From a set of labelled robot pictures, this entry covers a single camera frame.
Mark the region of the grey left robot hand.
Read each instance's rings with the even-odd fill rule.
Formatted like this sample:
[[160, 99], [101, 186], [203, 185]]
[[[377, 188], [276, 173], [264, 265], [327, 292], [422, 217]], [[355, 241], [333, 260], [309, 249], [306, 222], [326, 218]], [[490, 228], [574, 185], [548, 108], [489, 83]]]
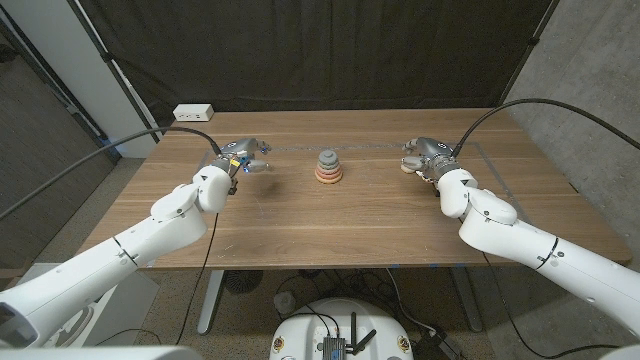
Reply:
[[242, 138], [226, 144], [220, 150], [212, 165], [221, 168], [231, 178], [240, 171], [258, 173], [269, 169], [266, 161], [256, 158], [256, 153], [266, 155], [271, 150], [271, 146], [263, 140]]

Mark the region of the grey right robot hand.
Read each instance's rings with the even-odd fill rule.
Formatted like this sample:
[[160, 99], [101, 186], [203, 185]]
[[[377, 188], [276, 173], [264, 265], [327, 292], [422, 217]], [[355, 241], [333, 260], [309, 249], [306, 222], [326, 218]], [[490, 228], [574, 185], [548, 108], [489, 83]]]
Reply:
[[411, 139], [403, 147], [406, 156], [400, 168], [405, 173], [416, 173], [430, 181], [438, 181], [449, 171], [460, 168], [453, 157], [453, 149], [433, 138]]

